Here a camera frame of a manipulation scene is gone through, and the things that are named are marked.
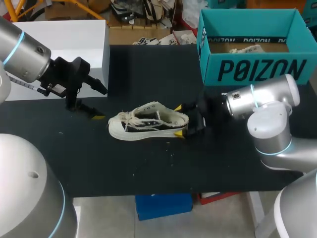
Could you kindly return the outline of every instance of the open box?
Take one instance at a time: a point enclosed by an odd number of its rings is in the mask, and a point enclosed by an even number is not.
[[[266,52],[229,53],[254,44]],[[286,73],[306,84],[317,64],[317,43],[296,9],[203,9],[197,49],[206,86],[248,85]]]

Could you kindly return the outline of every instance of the white rubber sole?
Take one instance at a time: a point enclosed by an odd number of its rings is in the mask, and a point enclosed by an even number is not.
[[[261,160],[261,162],[262,162],[262,164],[263,164],[265,167],[269,168],[270,170],[290,170],[290,169],[284,169],[284,168],[270,167],[270,166],[266,165],[262,160]]]
[[[126,132],[122,126],[122,123],[119,121],[112,121],[109,124],[110,135],[118,140],[125,141],[143,140],[151,137],[177,137],[174,133],[180,130],[182,129],[178,128],[163,131]]]

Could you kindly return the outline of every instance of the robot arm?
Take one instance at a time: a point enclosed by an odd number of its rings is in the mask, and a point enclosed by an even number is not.
[[[11,91],[11,82],[9,76],[4,70],[4,65],[0,61],[0,104],[3,103],[9,96]]]
[[[255,148],[270,169],[308,173],[317,168],[317,140],[295,138],[290,133],[289,116],[292,107],[300,103],[296,82],[290,74],[207,100],[203,100],[207,106],[198,106],[206,121],[216,125],[215,129],[217,123],[228,118],[248,119]]]
[[[0,61],[2,61],[0,68],[4,67],[5,71],[26,83],[40,81],[43,88],[41,93],[45,96],[54,93],[61,98],[65,97],[67,109],[84,111],[91,117],[99,114],[96,109],[91,109],[82,104],[81,100],[77,100],[78,90],[83,83],[104,95],[107,93],[100,80],[89,76],[89,63],[80,57],[73,62],[67,62],[61,57],[52,60],[51,51],[46,46],[2,17],[0,17]]]
[[[293,137],[284,103],[257,108],[248,119],[248,131],[264,165],[308,173],[317,168],[317,140]]]

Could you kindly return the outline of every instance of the table leg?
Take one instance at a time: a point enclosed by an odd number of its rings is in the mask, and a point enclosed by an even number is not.
[[[259,192],[247,193],[248,203],[253,218],[256,238],[269,238],[276,229],[274,207],[265,216]]]

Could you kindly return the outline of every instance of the white box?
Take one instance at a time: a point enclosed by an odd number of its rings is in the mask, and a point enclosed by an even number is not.
[[[48,47],[51,58],[62,57],[72,62],[81,57],[90,64],[89,75],[99,79],[108,88],[109,75],[109,35],[105,20],[77,20],[77,21],[39,21],[17,22],[17,27],[25,31],[34,39]],[[60,98],[53,93],[48,97],[11,83],[12,90],[6,101],[36,100]],[[40,87],[40,82],[32,85]],[[78,98],[106,97],[83,83]]]

